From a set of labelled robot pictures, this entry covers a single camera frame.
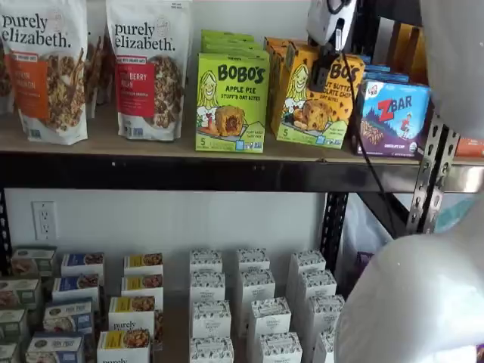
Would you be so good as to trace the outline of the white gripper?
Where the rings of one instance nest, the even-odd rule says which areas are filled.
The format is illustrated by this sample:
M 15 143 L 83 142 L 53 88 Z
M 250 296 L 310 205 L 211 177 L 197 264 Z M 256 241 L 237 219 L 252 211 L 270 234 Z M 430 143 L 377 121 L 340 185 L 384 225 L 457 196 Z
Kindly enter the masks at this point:
M 355 15 L 355 0 L 311 1 L 306 23 L 308 43 L 320 45 L 313 62 L 309 90 L 324 91 L 334 61 L 340 56 L 334 46 L 345 46 Z

